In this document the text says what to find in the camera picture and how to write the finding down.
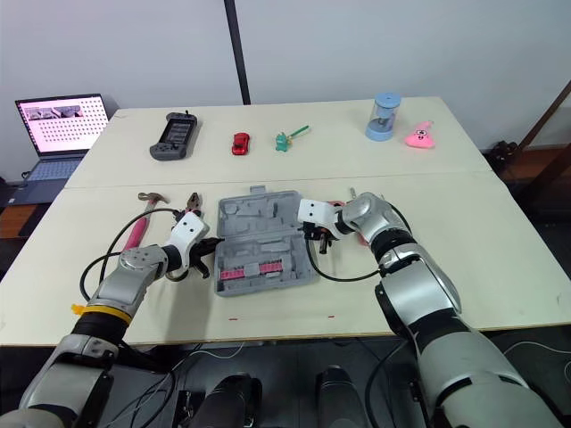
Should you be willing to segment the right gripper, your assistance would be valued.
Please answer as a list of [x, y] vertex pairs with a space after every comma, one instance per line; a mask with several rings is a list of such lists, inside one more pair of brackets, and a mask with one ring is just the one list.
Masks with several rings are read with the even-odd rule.
[[301, 230], [303, 231], [304, 239], [308, 241], [329, 243], [335, 239], [328, 229], [311, 222], [303, 222]]

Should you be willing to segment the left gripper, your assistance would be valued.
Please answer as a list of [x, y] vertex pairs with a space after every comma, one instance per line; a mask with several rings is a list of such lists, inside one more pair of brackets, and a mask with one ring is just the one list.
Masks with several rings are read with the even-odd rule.
[[189, 252], [189, 267], [197, 270], [203, 279], [210, 277], [209, 268], [202, 262], [202, 257], [216, 251], [217, 246], [224, 242], [224, 238], [209, 237], [196, 243]]

